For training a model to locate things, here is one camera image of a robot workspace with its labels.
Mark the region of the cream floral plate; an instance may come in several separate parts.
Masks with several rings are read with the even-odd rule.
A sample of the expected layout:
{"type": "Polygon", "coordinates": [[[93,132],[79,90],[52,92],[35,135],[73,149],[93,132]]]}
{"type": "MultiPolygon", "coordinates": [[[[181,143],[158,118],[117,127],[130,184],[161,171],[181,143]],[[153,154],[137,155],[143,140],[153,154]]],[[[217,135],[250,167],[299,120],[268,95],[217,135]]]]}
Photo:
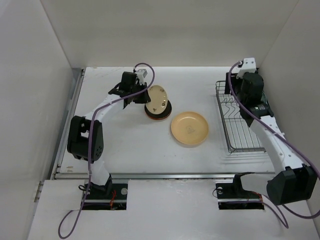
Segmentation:
{"type": "Polygon", "coordinates": [[[145,106],[149,112],[159,115],[165,111],[168,104],[168,95],[165,89],[160,85],[153,85],[148,89],[150,102],[145,106]]]}

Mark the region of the black glossy plate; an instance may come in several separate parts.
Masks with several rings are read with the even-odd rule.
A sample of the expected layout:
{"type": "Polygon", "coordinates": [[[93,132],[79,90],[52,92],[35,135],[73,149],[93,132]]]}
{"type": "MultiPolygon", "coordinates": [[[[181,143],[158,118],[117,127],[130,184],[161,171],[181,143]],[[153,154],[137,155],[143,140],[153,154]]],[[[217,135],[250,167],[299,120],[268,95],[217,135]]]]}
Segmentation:
{"type": "Polygon", "coordinates": [[[167,105],[164,109],[164,111],[160,114],[153,114],[152,112],[150,112],[146,106],[144,106],[144,111],[147,115],[170,115],[171,112],[172,112],[172,105],[171,105],[171,102],[168,100],[167,101],[167,105]]]}

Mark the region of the large beige plate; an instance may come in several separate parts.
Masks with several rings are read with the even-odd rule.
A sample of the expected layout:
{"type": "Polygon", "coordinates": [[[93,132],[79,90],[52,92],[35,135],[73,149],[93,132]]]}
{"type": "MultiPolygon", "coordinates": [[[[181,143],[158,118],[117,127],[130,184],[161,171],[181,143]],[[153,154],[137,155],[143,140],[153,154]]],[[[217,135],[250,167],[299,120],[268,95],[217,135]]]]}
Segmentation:
{"type": "Polygon", "coordinates": [[[197,146],[206,140],[209,124],[201,114],[185,111],[172,119],[170,130],[173,137],[181,144],[197,146]]]}

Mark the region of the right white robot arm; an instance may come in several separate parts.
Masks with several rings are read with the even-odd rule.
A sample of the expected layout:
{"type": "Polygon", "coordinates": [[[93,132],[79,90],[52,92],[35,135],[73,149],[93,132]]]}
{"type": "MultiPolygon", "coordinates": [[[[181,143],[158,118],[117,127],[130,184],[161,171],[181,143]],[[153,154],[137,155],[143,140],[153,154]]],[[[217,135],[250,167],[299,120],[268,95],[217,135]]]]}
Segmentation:
{"type": "Polygon", "coordinates": [[[241,118],[254,132],[266,151],[275,176],[263,178],[255,172],[239,175],[231,190],[237,197],[250,191],[256,183],[257,191],[265,194],[275,205],[305,201],[311,198],[319,172],[306,164],[296,149],[280,132],[275,115],[264,94],[264,80],[257,72],[246,72],[241,78],[226,73],[225,93],[233,96],[241,118]]]}

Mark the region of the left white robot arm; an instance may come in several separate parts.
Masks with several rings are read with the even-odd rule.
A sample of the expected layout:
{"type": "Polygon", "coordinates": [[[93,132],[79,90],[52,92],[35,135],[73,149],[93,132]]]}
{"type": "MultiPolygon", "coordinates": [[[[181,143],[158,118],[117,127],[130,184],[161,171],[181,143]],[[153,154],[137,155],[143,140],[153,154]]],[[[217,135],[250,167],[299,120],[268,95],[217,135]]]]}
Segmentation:
{"type": "Polygon", "coordinates": [[[112,186],[107,183],[110,174],[104,162],[104,130],[107,121],[130,103],[146,104],[151,101],[145,82],[146,69],[125,71],[121,81],[107,94],[106,98],[84,116],[72,117],[69,127],[67,151],[75,159],[88,162],[90,183],[94,192],[101,198],[112,193],[112,186]]]}

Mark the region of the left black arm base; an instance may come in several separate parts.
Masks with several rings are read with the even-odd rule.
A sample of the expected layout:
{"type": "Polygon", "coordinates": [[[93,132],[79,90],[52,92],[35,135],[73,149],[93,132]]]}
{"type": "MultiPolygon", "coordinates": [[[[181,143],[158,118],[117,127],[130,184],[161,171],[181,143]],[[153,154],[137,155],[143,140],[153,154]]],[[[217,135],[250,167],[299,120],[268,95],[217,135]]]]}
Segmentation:
{"type": "Polygon", "coordinates": [[[116,179],[110,189],[101,191],[90,188],[84,200],[83,210],[124,211],[127,209],[128,181],[116,179]]]}

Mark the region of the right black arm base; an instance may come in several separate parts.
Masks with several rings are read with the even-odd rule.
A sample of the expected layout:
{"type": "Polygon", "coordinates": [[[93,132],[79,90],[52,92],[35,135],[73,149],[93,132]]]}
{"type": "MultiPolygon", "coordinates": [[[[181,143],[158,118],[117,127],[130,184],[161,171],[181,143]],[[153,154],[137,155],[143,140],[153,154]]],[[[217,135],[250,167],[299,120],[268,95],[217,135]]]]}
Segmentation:
{"type": "Polygon", "coordinates": [[[253,174],[243,172],[234,175],[232,180],[218,180],[212,195],[217,198],[219,210],[264,210],[262,195],[243,189],[241,177],[253,174]]]}

